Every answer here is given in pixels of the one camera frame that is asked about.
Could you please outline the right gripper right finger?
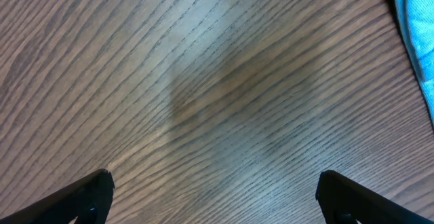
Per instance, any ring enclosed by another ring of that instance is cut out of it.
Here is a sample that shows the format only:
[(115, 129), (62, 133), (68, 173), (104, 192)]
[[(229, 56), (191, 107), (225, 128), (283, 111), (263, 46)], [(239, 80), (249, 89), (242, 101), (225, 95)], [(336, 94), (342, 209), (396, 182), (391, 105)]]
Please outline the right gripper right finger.
[(320, 174), (315, 199), (327, 224), (433, 224), (333, 170)]

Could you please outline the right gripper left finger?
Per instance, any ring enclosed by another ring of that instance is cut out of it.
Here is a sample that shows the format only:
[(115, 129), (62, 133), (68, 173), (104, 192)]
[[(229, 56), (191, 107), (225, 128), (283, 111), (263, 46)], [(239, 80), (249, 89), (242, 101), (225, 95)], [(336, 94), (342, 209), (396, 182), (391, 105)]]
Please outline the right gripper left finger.
[(11, 223), (105, 224), (113, 201), (111, 173), (99, 169), (70, 185), (1, 219)]

